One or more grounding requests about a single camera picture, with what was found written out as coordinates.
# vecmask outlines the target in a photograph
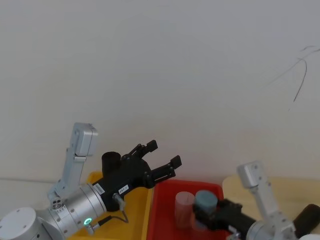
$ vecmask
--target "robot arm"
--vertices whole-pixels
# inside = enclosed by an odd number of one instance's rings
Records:
[[[243,186],[255,197],[263,221],[243,214],[242,205],[228,199],[219,201],[217,210],[212,214],[194,205],[195,218],[210,230],[226,230],[231,233],[228,237],[231,240],[296,240],[310,233],[320,223],[320,208],[314,204],[308,205],[294,220],[294,224],[283,215],[259,161],[240,165],[237,172]]]
[[[153,140],[146,146],[139,144],[122,157],[116,152],[105,153],[103,178],[79,186],[83,164],[94,153],[97,135],[91,124],[74,124],[62,178],[48,193],[50,207],[44,210],[22,207],[10,212],[0,221],[0,240],[65,240],[82,228],[94,234],[113,217],[107,216],[95,225],[92,221],[119,209],[126,218],[124,222],[128,222],[125,195],[135,188],[152,188],[174,177],[175,169],[182,165],[176,156],[168,164],[151,170],[142,157],[158,148]]]

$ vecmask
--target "silver cylinder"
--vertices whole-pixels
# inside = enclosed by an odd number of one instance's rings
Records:
[[[0,239],[31,240],[40,227],[36,211],[31,207],[21,207],[1,219]]]
[[[273,238],[272,232],[262,221],[256,221],[252,224],[246,235],[246,240],[270,240]]]
[[[106,212],[100,195],[91,184],[84,184],[70,194],[59,209],[49,209],[42,218],[68,238]]]

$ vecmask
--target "black cable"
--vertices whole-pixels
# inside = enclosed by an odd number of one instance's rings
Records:
[[[103,224],[105,224],[106,222],[108,222],[111,219],[118,219],[118,220],[128,224],[129,223],[129,219],[128,219],[125,211],[121,211],[121,212],[122,212],[122,214],[124,216],[124,219],[119,217],[119,216],[111,216],[111,215],[109,215],[109,216],[105,217],[104,219],[98,221],[99,226],[101,227]]]
[[[124,219],[121,218],[121,217],[119,217],[119,216],[111,216],[111,218],[121,220],[122,222],[128,224],[128,223],[129,223],[129,219],[128,219],[125,211],[121,211],[121,212],[122,212],[122,214],[123,214],[123,216],[124,216]]]
[[[304,59],[302,59],[302,58],[298,58],[298,59],[304,61],[304,64],[305,64],[305,72],[304,72],[304,76],[303,76],[303,78],[302,78],[302,82],[301,82],[301,85],[300,85],[300,87],[299,87],[299,90],[296,92],[296,95],[295,95],[295,97],[294,97],[294,99],[293,99],[293,102],[296,101],[296,99],[297,99],[297,97],[298,97],[298,95],[299,95],[299,93],[300,93],[300,90],[301,90],[301,88],[302,88],[302,85],[303,85],[304,82],[305,82],[306,75],[307,75],[307,61],[304,60]]]

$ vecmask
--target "green indicator light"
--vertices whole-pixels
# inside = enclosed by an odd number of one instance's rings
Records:
[[[92,218],[87,218],[86,220],[84,220],[84,225],[88,225],[89,223],[91,223]]]

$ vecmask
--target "pink cup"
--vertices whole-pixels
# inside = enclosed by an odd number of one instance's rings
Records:
[[[175,196],[175,225],[179,229],[186,229],[191,226],[191,219],[195,202],[195,196],[187,191],[181,191]]]

